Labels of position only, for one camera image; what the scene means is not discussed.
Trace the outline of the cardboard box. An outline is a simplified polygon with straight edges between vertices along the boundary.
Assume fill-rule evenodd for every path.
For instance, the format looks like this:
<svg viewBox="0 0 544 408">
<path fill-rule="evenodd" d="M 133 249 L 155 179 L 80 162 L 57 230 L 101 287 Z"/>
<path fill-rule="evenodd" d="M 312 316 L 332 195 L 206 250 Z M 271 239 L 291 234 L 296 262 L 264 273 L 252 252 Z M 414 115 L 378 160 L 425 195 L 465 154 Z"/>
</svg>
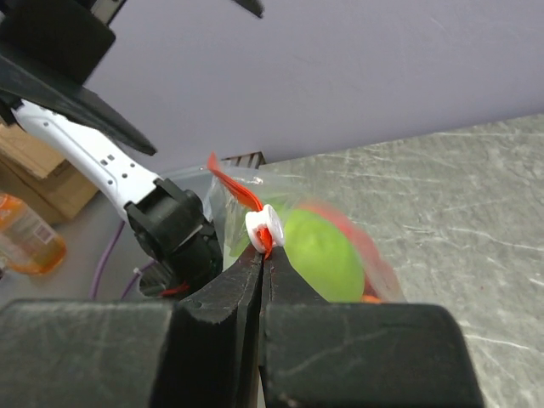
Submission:
<svg viewBox="0 0 544 408">
<path fill-rule="evenodd" d="M 1 191 L 53 225 L 72 220 L 99 189 L 57 150 L 18 125 L 2 125 Z"/>
</svg>

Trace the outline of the orange liquid bottle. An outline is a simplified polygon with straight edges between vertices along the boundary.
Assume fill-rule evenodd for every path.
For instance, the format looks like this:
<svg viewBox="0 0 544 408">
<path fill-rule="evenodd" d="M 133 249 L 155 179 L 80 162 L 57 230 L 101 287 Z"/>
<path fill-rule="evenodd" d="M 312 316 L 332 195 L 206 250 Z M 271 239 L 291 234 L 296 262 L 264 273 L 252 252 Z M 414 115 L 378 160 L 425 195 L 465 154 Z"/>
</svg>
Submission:
<svg viewBox="0 0 544 408">
<path fill-rule="evenodd" d="M 1 269 L 45 275 L 66 255 L 63 238 L 24 201 L 1 193 Z"/>
</svg>

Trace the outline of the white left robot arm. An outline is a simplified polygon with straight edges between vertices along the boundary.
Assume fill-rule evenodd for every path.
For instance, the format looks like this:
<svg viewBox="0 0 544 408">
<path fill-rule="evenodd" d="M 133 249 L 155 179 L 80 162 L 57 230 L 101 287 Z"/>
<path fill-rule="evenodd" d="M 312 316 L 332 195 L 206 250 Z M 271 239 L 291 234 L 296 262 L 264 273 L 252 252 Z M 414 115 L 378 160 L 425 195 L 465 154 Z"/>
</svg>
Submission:
<svg viewBox="0 0 544 408">
<path fill-rule="evenodd" d="M 1 47 L 2 116 L 58 150 L 130 225 L 144 252 L 184 295 L 221 273 L 223 257 L 201 198 L 138 164 L 119 143 L 152 156 L 156 147 L 83 85 Z"/>
</svg>

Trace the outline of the green fake apple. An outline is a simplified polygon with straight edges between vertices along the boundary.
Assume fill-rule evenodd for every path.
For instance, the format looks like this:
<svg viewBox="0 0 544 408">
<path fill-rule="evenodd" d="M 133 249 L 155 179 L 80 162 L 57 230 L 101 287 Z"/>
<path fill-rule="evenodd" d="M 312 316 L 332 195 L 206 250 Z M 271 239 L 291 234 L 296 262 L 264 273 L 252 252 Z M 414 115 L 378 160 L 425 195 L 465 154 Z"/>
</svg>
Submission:
<svg viewBox="0 0 544 408">
<path fill-rule="evenodd" d="M 284 249 L 291 266 L 326 301 L 358 303 L 365 289 L 360 255 L 331 222 L 304 209 L 285 223 Z"/>
</svg>

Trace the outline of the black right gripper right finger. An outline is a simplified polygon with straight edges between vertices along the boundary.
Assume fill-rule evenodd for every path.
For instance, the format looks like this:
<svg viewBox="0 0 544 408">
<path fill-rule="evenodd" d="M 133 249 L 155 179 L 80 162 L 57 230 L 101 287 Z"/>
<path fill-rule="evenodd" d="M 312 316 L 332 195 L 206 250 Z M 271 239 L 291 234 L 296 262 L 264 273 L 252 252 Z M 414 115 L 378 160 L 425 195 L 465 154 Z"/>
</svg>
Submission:
<svg viewBox="0 0 544 408">
<path fill-rule="evenodd" d="M 329 303 L 284 250 L 263 262 L 269 407 L 481 407 L 460 326 L 429 303 Z"/>
</svg>

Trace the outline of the clear zip top bag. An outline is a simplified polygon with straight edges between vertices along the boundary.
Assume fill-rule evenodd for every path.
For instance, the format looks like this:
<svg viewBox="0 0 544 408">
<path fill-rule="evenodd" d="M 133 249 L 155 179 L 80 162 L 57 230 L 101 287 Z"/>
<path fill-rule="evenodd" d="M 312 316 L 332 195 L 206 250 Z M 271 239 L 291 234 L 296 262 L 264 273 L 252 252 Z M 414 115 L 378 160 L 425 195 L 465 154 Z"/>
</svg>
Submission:
<svg viewBox="0 0 544 408">
<path fill-rule="evenodd" d="M 224 267 L 247 247 L 270 258 L 282 249 L 290 265 L 329 302 L 405 301 L 394 268 L 371 236 L 333 205 L 287 176 L 224 166 L 207 159 L 212 185 L 205 214 L 217 231 Z"/>
</svg>

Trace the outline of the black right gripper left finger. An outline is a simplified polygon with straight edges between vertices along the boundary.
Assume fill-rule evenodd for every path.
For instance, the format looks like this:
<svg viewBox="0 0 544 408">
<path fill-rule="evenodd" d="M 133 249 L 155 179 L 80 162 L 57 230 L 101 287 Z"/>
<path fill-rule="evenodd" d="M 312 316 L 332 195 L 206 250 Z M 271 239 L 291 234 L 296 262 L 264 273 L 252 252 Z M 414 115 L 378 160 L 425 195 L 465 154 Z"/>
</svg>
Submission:
<svg viewBox="0 0 544 408">
<path fill-rule="evenodd" d="M 256 406 L 263 268 L 247 250 L 180 301 L 7 304 L 2 406 Z"/>
</svg>

